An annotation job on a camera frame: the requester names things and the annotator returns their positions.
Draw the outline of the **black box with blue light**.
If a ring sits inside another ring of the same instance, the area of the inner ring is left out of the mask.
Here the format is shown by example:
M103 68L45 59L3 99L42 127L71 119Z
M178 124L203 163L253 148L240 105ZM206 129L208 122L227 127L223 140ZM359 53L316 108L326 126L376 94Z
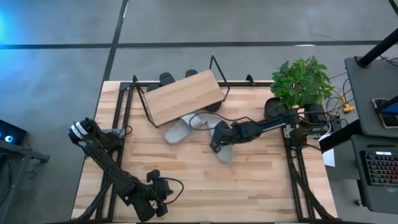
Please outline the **black box with blue light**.
M21 146L26 136L26 130L0 119L0 140Z

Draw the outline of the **grey rubber slide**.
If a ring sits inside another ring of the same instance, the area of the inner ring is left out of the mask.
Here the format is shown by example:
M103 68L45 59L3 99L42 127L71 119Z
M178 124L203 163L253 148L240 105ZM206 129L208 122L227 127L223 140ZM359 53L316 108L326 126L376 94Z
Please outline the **grey rubber slide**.
M167 143L170 145L178 144L186 137L191 135L196 129L200 129L208 120L207 113L190 113L182 116L173 127L164 135Z
M225 121L223 121L219 117L210 117L207 121L207 128L210 128L210 136L214 136L214 129L218 124L222 124L224 126L227 125ZM216 152L212 149L215 153L217 159L224 164L230 164L233 161L233 149L232 145L220 146Z

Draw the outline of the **wooden shelf with black frame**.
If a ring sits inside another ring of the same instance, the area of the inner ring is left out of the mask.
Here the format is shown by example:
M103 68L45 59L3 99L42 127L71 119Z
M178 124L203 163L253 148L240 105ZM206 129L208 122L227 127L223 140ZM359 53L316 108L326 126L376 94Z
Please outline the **wooden shelf with black frame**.
M144 83L137 79L132 85L139 94L147 120L157 128L213 103L225 101L228 92L223 92L220 85L224 84L228 90L230 86L215 56L211 56L210 66L217 67L222 82L216 79L210 68L150 92L144 92Z

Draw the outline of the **black power adapter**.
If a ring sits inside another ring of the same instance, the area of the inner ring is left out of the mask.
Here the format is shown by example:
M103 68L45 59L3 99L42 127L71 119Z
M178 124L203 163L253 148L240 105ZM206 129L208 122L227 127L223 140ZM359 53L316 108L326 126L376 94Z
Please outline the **black power adapter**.
M337 132L342 128L340 115L338 113L331 115L330 124L332 133Z

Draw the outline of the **dark grey lower desk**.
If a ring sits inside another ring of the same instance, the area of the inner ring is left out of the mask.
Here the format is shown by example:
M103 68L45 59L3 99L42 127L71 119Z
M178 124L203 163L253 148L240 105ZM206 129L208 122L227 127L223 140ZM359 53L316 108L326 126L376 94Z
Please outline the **dark grey lower desk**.
M398 152L398 139L353 135L351 143L359 173L357 183L363 206L372 212L398 214L398 187L369 185L361 159L362 151Z

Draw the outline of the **grey desk top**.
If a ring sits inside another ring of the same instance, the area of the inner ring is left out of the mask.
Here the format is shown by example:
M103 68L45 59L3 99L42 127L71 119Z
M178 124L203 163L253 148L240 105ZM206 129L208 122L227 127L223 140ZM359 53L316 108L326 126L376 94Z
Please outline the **grey desk top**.
M398 68L384 60L375 60L370 67L362 68L355 58L346 58L345 66L363 134L398 138L398 128L384 128L372 103L376 98L398 96Z

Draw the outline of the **white paper sheet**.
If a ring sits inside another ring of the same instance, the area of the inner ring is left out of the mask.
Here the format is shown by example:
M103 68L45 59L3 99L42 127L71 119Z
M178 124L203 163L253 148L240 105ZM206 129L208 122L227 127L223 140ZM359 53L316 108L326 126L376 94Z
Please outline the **white paper sheet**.
M321 136L321 138L318 140L319 142L326 137L330 136L330 133L325 133L324 135ZM331 148L325 152L322 153L324 165L328 167L335 167L335 153L334 153L334 148Z

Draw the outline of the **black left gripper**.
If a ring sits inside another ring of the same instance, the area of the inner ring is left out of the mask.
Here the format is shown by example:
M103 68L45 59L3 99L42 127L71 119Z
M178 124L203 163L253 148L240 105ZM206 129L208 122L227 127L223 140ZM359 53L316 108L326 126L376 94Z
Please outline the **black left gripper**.
M156 201L156 216L162 217L168 212L168 208L164 201L174 192L171 190L168 180L161 177L160 171L157 169L147 173L147 182L150 181L152 181L152 184L149 185L151 189L150 198Z

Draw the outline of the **black plant pot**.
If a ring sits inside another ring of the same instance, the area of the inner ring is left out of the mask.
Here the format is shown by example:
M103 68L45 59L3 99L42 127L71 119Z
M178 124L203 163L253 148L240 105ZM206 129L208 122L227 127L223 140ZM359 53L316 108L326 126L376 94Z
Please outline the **black plant pot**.
M288 110L285 104L280 104L280 98L269 98L264 105L264 118L274 119L283 116Z

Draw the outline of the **dark grey equipment stand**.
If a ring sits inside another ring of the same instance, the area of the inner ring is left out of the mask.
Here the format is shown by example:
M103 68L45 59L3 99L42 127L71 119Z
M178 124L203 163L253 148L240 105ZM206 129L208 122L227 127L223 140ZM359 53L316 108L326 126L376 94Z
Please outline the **dark grey equipment stand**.
M4 223L31 159L49 161L48 154L0 140L0 224Z

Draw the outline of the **backlit keyboard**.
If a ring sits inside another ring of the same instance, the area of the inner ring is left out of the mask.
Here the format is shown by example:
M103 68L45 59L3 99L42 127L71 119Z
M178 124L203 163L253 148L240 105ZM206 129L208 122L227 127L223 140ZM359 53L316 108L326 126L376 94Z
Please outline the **backlit keyboard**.
M398 187L398 152L362 151L361 159L369 185Z

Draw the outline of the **smartphone in black case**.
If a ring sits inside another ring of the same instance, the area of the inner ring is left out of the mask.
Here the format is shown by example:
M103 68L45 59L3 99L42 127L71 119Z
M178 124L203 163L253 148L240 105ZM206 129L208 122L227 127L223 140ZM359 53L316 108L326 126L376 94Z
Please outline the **smartphone in black case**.
M373 107L374 107L374 111L375 111L375 105L373 103L373 99L371 100ZM379 119L381 120L382 125L388 129L388 128L398 128L398 114L379 114L376 113L379 117Z

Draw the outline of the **black diagonal bar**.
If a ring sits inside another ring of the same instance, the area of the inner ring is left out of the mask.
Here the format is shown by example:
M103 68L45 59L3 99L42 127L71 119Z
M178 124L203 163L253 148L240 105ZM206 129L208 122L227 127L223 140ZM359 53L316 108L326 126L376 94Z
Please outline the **black diagonal bar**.
M339 129L337 132L323 138L319 141L321 152L324 153L335 146L338 146L351 139L354 134L362 134L361 124L359 119L353 121L347 126Z

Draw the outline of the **green leafy plant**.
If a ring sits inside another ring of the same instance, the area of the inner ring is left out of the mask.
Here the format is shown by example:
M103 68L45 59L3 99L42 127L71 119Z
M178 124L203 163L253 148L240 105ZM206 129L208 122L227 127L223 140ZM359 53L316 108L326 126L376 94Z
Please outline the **green leafy plant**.
M271 84L271 92L280 104L289 109L322 103L335 89L326 70L326 65L319 63L313 55L292 63L286 61L278 71L272 73L274 82Z

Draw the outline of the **black round pole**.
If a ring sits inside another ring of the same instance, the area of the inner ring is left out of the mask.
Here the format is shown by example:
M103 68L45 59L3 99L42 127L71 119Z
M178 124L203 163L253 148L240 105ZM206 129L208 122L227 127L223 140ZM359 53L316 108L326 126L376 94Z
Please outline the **black round pole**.
M385 51L390 49L394 44L398 42L398 28L389 34L384 40L378 43L374 48L372 48L365 56L359 58L355 57L356 63L361 68L367 68L369 65L379 56L381 56Z

